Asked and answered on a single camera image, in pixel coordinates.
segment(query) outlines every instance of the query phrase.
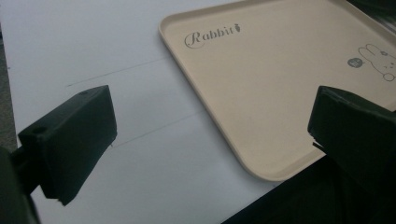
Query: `white surface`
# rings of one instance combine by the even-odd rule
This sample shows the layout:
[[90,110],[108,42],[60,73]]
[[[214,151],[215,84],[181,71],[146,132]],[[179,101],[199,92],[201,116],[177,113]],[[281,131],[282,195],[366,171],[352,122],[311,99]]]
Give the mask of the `white surface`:
[[165,16],[231,1],[1,0],[16,131],[109,85],[118,137],[66,207],[42,223],[220,223],[275,186],[250,176],[158,34]]

